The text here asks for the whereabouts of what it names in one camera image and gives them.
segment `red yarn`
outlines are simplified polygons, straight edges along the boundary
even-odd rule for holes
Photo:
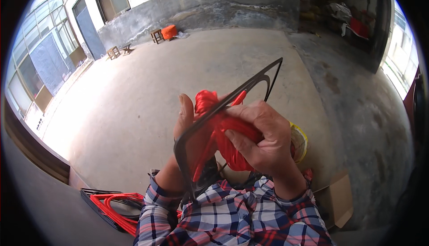
[[[246,97],[246,92],[243,91],[240,95],[232,102],[233,105],[243,103]],[[200,91],[195,96],[195,113],[198,114],[195,118],[198,119],[203,114],[208,112],[213,105],[217,104],[217,93],[215,91]],[[250,164],[245,160],[243,155],[237,151],[232,142],[225,136],[226,130],[233,130],[242,133],[247,136],[254,143],[259,143],[263,140],[262,133],[255,128],[252,124],[245,122],[239,118],[231,117],[224,111],[220,111],[207,123],[207,127],[210,128],[212,135],[208,141],[204,153],[198,160],[193,181],[196,182],[200,178],[201,171],[204,168],[205,162],[212,157],[209,155],[209,150],[212,148],[214,143],[217,143],[217,149],[221,153],[222,157],[227,161],[228,166],[235,171],[249,170],[255,171]]]

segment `orange stool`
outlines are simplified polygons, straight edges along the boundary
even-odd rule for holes
[[[164,40],[170,41],[174,36],[177,35],[177,29],[175,25],[169,25],[161,30]]]

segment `concrete floor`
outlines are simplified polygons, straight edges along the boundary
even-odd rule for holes
[[[412,165],[405,109],[383,72],[366,71],[366,55],[322,34],[211,30],[101,59],[64,96],[43,140],[91,187],[143,193],[147,172],[172,154],[179,93],[228,93],[283,57],[268,103],[308,136],[299,168],[313,168],[313,189],[347,168],[354,213],[346,229],[385,225]]]

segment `gray door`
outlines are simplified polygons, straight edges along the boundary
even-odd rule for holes
[[[83,35],[83,39],[94,57],[94,60],[100,59],[101,55],[106,54],[106,49],[104,48],[103,43],[101,43],[100,36],[95,30],[84,0],[79,0],[76,3],[74,12],[79,29]]]

